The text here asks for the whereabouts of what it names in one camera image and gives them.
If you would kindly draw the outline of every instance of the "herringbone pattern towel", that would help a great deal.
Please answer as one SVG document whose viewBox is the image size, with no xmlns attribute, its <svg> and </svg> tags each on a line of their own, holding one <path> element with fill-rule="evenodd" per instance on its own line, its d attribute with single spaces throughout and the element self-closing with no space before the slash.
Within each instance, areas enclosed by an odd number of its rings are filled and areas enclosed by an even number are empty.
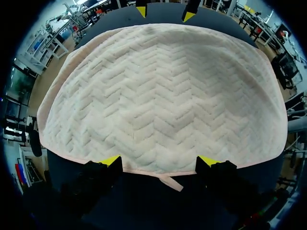
<svg viewBox="0 0 307 230">
<path fill-rule="evenodd" d="M 105 32 L 71 53 L 38 111 L 41 143 L 86 163 L 193 174 L 196 157 L 245 167 L 277 157 L 287 136 L 269 60 L 210 29 L 148 24 Z"/>
</svg>

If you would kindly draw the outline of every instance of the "red object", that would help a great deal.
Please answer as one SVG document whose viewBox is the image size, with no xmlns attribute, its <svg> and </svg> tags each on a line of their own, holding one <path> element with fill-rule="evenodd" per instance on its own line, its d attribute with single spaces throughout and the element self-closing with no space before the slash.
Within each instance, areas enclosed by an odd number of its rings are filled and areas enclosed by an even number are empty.
<svg viewBox="0 0 307 230">
<path fill-rule="evenodd" d="M 257 34 L 260 34 L 260 33 L 262 32 L 262 30 L 261 30 L 261 28 L 259 28 L 259 27 L 257 26 L 256 29 L 255 29 L 255 32 L 256 32 Z"/>
<path fill-rule="evenodd" d="M 23 178 L 22 174 L 23 172 L 20 171 L 20 168 L 19 168 L 19 164 L 15 164 L 15 169 L 16 169 L 16 172 L 17 172 L 17 177 L 19 179 L 19 181 L 22 183 L 22 184 L 26 184 L 26 181 L 25 179 Z"/>
</svg>

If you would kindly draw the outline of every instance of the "floor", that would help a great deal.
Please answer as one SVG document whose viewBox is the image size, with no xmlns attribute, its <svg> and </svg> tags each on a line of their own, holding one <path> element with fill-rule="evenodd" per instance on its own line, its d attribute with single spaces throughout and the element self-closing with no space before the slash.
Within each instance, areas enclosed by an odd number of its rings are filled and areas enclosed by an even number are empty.
<svg viewBox="0 0 307 230">
<path fill-rule="evenodd" d="M 75 43 L 72 37 L 69 37 L 64 43 L 64 46 L 68 49 L 69 53 L 72 52 L 75 48 Z M 29 100 L 29 108 L 27 111 L 28 116 L 36 116 L 38 108 L 42 103 L 48 89 L 50 88 L 53 80 L 58 75 L 61 67 L 63 66 L 68 54 L 64 55 L 60 59 L 55 57 L 50 61 L 48 68 L 40 75 L 34 84 L 32 93 Z"/>
<path fill-rule="evenodd" d="M 264 46 L 260 39 L 259 41 L 256 41 L 256 45 L 259 47 L 260 50 L 262 50 L 267 55 L 270 61 L 276 56 L 276 53 L 269 46 Z M 69 50 L 69 52 L 73 51 L 74 50 L 73 39 L 71 37 L 68 38 L 64 42 L 64 46 Z M 62 57 L 59 60 L 56 58 L 53 58 L 48 68 L 44 71 L 44 73 L 41 76 L 39 76 L 38 79 L 36 79 L 32 93 L 31 93 L 27 115 L 36 116 L 36 113 L 37 113 L 37 110 L 40 104 L 42 103 L 53 80 L 56 78 L 57 74 L 59 73 L 67 56 L 68 54 L 66 54 L 64 57 Z M 285 101 L 289 99 L 292 95 L 295 94 L 295 91 L 283 90 L 281 85 L 280 85 L 280 88 L 281 88 L 281 92 L 283 95 L 283 99 Z M 283 173 L 283 176 L 287 177 L 288 179 L 292 179 L 293 178 L 293 173 L 291 173 L 292 171 L 287 170 L 289 168 L 288 163 L 289 163 L 288 161 L 285 161 L 284 168 L 283 168 L 283 172 L 285 173 Z"/>
</svg>

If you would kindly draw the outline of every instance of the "table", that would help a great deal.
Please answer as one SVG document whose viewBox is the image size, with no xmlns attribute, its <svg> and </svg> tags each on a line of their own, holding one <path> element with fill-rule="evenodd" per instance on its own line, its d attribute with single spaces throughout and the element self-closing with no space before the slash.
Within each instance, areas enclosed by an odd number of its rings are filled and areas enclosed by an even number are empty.
<svg viewBox="0 0 307 230">
<path fill-rule="evenodd" d="M 181 20 L 184 4 L 150 3 L 143 18 L 135 7 L 125 7 L 106 14 L 91 27 L 76 48 L 93 37 L 109 30 L 148 23 L 175 23 L 220 31 L 243 40 L 254 47 L 248 34 L 230 17 L 205 8 L 186 23 Z M 63 159 L 48 151 L 52 184 L 71 181 L 82 165 Z M 260 191 L 274 189 L 283 165 L 283 155 L 261 164 L 238 170 L 240 176 L 259 186 Z M 114 184 L 110 194 L 103 196 L 82 221 L 105 230 L 203 230 L 231 229 L 236 221 L 221 202 L 210 194 L 196 175 L 174 177 L 184 189 L 177 192 L 158 178 L 124 173 Z"/>
<path fill-rule="evenodd" d="M 89 12 L 89 11 L 95 9 L 96 7 L 99 7 L 99 6 L 101 6 L 101 5 L 104 5 L 105 3 L 109 2 L 109 1 L 111 1 L 111 0 L 102 0 L 102 1 L 100 1 L 100 2 L 98 2 L 98 3 L 96 3 L 96 4 L 94 4 L 94 5 L 91 6 L 90 8 L 87 8 L 87 9 L 84 10 L 82 13 L 87 13 L 87 12 Z"/>
<path fill-rule="evenodd" d="M 258 37 L 260 37 L 263 33 L 266 33 L 269 36 L 269 39 L 263 44 L 264 46 L 266 46 L 271 40 L 274 40 L 280 47 L 282 47 L 284 50 L 286 50 L 283 46 L 283 44 L 280 42 L 280 40 L 276 37 L 275 33 L 273 31 L 271 31 L 270 28 L 267 28 L 265 25 L 263 25 L 261 22 L 259 22 L 258 20 L 256 20 L 255 16 L 253 16 L 251 13 L 249 13 L 248 11 L 246 11 L 245 9 L 242 8 L 237 8 L 238 11 L 241 11 L 240 15 L 245 15 L 247 16 L 249 19 L 252 20 L 253 23 L 255 23 L 261 30 L 262 32 L 256 36 L 256 38 L 254 39 L 254 41 L 256 41 L 258 39 Z"/>
<path fill-rule="evenodd" d="M 51 37 L 51 39 L 44 45 L 44 48 L 46 48 L 50 53 L 52 53 L 52 55 L 56 58 L 56 59 L 60 59 L 61 57 L 63 57 L 65 54 L 68 53 L 68 49 L 57 39 L 57 36 L 61 33 L 61 31 L 63 29 L 65 29 L 69 24 L 70 24 L 70 20 L 68 20 L 68 22 L 66 22 L 61 28 L 59 28 L 59 30 Z M 56 42 L 59 47 L 61 47 L 64 52 L 60 55 L 57 55 L 53 50 L 51 50 L 49 48 L 50 44 L 52 42 Z"/>
<path fill-rule="evenodd" d="M 100 2 L 98 2 L 98 3 L 96 3 L 96 4 L 94 4 L 94 5 L 91 6 L 90 8 L 84 10 L 82 13 L 83 13 L 83 14 L 86 13 L 87 16 L 89 17 L 91 23 L 92 23 L 92 24 L 95 24 L 94 20 L 92 19 L 92 14 L 91 14 L 90 12 L 93 11 L 94 13 L 96 13 L 96 12 L 95 12 L 95 9 L 96 9 L 97 7 L 100 7 L 100 6 L 106 4 L 106 3 L 110 2 L 110 1 L 111 1 L 111 0 L 102 0 L 102 1 L 100 1 Z"/>
</svg>

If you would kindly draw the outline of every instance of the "yellow triangle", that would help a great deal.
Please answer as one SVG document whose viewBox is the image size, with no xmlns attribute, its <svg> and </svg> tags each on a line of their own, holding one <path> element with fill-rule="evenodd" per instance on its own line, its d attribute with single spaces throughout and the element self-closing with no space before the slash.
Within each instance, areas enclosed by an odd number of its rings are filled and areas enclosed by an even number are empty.
<svg viewBox="0 0 307 230">
<path fill-rule="evenodd" d="M 136 8 L 139 10 L 141 15 L 146 18 L 146 6 L 137 6 Z"/>
<path fill-rule="evenodd" d="M 204 162 L 206 162 L 210 167 L 211 165 L 213 164 L 216 164 L 216 163 L 221 163 L 221 161 L 216 161 L 216 160 L 213 160 L 213 159 L 210 159 L 208 157 L 204 157 L 204 156 L 199 156 Z"/>
<path fill-rule="evenodd" d="M 118 156 L 114 156 L 114 157 L 110 157 L 108 159 L 100 161 L 99 163 L 103 163 L 103 164 L 106 164 L 107 166 L 110 166 L 118 157 L 119 157 L 119 155 Z"/>
<path fill-rule="evenodd" d="M 195 13 L 187 12 L 186 17 L 184 18 L 183 22 L 185 23 L 187 20 L 189 20 L 194 15 L 195 15 Z"/>
</svg>

